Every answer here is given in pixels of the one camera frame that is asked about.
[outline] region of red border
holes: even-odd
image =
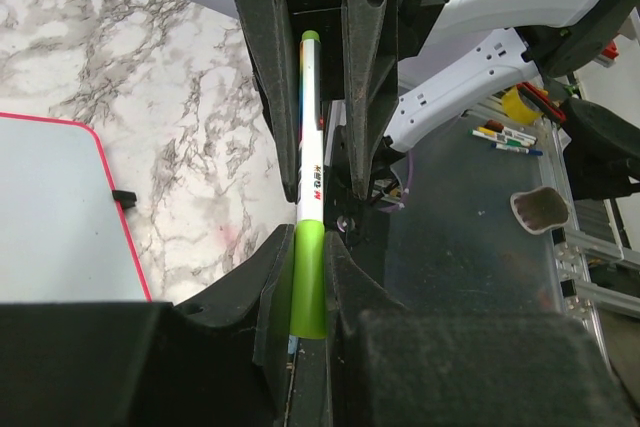
[[[107,174],[107,182],[109,184],[109,188],[111,190],[115,190],[116,186],[113,182],[113,177],[111,176],[111,171],[109,170],[109,164],[107,163],[107,157],[104,154],[104,149],[102,148],[102,143],[98,138],[98,135],[93,131],[91,127],[82,122],[76,122],[75,120],[62,120],[62,119],[50,119],[47,117],[35,117],[32,115],[22,115],[22,114],[10,114],[8,112],[0,112],[0,117],[5,117],[8,119],[16,119],[16,120],[31,120],[35,122],[47,122],[50,124],[65,124],[65,125],[73,125],[75,127],[80,127],[91,134],[93,140],[96,142],[96,147],[98,148],[98,154],[100,154],[100,160],[102,161],[102,167],[104,168],[104,173]],[[127,226],[127,220],[124,217],[124,212],[122,211],[122,206],[120,202],[113,202],[116,206],[116,210],[118,212],[118,216],[120,217],[120,223],[122,224],[122,229],[124,230],[124,235],[127,239],[127,244],[129,244],[129,251],[131,252],[131,256],[133,257],[133,263],[136,266],[136,271],[138,272],[138,278],[140,279],[140,285],[142,286],[142,291],[144,292],[144,296],[147,300],[151,300],[151,294],[149,293],[149,287],[147,286],[147,281],[144,278],[144,272],[142,271],[142,266],[140,265],[140,259],[138,259],[138,254],[136,253],[136,247],[133,244],[133,239],[131,238],[131,232],[129,232],[129,227]]]

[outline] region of marble table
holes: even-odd
[[[295,221],[239,23],[187,0],[0,0],[0,111],[96,131],[155,299]]]

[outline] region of white board with red edge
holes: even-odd
[[[96,134],[0,113],[0,302],[149,300]]]

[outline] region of white wall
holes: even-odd
[[[620,55],[613,66],[591,62],[576,76],[587,100],[606,107],[640,128],[640,45],[616,38]],[[617,200],[631,246],[640,250],[640,193]]]

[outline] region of black corner clip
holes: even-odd
[[[135,192],[129,192],[128,190],[112,190],[111,195],[113,200],[120,203],[122,210],[128,210],[136,206],[138,197]]]

